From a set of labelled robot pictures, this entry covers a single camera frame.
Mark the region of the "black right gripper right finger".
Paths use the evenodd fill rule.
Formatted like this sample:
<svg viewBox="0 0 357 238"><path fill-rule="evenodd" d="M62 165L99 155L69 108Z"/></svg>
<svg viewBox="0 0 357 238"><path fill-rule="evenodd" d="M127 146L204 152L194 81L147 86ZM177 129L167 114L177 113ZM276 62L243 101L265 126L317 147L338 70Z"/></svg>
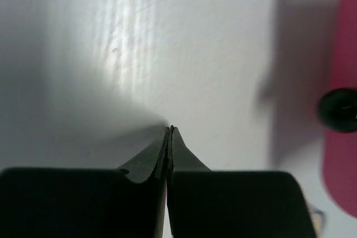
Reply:
<svg viewBox="0 0 357 238"><path fill-rule="evenodd" d="M167 207L173 237L315 237L302 190L281 171L212 171L171 127Z"/></svg>

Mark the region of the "clear case blush compact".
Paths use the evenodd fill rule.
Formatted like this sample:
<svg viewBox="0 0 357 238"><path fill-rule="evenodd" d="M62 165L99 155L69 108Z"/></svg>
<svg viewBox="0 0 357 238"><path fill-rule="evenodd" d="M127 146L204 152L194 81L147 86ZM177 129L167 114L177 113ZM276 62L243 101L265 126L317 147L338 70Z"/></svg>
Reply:
<svg viewBox="0 0 357 238"><path fill-rule="evenodd" d="M310 212L312 224L315 229L316 236L320 237L325 228L325 223L326 223L325 213L320 209L316 208L315 206L310 206L309 212Z"/></svg>

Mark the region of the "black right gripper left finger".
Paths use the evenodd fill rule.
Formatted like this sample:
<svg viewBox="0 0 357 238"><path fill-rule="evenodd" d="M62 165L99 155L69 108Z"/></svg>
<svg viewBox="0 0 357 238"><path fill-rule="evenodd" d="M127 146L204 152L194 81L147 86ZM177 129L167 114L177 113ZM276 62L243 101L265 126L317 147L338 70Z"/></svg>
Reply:
<svg viewBox="0 0 357 238"><path fill-rule="evenodd" d="M126 137L143 149L117 168L1 172L2 237L161 237L170 129Z"/></svg>

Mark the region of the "pink drawer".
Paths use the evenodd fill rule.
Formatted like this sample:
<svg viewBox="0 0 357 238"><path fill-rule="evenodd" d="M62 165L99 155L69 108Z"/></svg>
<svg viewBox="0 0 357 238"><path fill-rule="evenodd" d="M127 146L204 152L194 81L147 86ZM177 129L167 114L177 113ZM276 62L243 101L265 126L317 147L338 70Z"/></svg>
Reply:
<svg viewBox="0 0 357 238"><path fill-rule="evenodd" d="M328 90L317 114L326 127L325 188L337 206L356 217L356 0L339 0Z"/></svg>

